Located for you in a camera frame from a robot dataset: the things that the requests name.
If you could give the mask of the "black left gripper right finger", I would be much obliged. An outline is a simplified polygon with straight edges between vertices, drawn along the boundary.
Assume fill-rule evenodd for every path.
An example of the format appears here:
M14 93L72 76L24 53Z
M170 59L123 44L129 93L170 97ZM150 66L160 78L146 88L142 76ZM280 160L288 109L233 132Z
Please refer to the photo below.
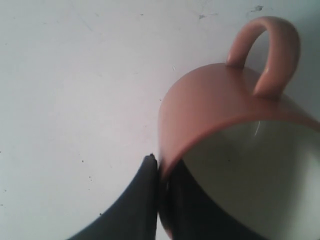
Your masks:
M202 190L183 160L161 184L159 216L171 240L237 240L237 222Z

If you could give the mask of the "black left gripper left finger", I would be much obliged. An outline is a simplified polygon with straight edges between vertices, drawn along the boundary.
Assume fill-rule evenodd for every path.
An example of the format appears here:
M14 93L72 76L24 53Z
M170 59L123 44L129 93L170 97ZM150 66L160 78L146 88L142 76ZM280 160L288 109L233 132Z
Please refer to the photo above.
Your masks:
M71 240L154 240L158 217L158 162L143 158L131 183L104 213Z

